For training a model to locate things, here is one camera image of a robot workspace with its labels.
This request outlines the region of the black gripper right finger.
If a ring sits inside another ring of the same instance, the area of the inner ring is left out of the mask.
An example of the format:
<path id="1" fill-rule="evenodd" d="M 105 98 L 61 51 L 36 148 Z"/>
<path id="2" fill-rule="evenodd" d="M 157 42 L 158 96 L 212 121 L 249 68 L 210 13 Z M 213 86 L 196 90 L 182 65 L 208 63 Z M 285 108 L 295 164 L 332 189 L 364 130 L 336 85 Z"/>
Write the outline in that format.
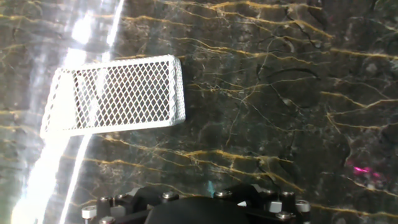
<path id="1" fill-rule="evenodd" d="M 257 184 L 238 184 L 215 191 L 213 198 L 234 204 L 249 223 L 311 223 L 310 203 L 297 200 L 294 192 L 265 189 Z"/>

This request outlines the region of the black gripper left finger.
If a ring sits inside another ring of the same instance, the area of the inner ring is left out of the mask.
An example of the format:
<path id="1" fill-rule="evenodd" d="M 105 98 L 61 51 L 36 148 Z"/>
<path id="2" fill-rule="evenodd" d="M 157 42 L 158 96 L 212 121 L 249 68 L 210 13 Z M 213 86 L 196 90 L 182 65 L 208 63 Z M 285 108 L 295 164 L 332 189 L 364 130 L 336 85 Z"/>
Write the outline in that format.
<path id="1" fill-rule="evenodd" d="M 82 208 L 81 217 L 85 224 L 145 224 L 152 209 L 179 198 L 180 195 L 172 190 L 137 187 L 128 193 L 98 198 L 95 205 Z"/>

